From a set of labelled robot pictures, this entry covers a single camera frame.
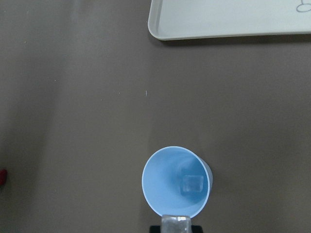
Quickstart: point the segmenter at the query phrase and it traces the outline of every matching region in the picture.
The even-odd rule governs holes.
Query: black line drawing
[[[296,8],[297,12],[308,12],[311,11],[311,1],[301,0],[301,4]]]

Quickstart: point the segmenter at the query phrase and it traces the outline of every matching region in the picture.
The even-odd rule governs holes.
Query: small red object
[[[7,176],[8,176],[7,170],[3,169],[0,171],[0,186],[5,184]]]

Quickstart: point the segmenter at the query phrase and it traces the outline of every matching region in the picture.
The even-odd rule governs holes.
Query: blue cup
[[[196,216],[205,206],[213,184],[209,166],[183,147],[165,147],[147,161],[142,190],[160,216]]]

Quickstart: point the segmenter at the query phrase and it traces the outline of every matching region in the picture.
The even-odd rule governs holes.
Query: tray
[[[152,0],[160,40],[311,32],[311,0]]]

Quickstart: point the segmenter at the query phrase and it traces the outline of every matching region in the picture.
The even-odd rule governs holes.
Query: gray tabletop surface
[[[161,42],[149,9],[0,1],[0,232],[147,233],[169,145],[213,171],[205,233],[311,232],[311,35]]]

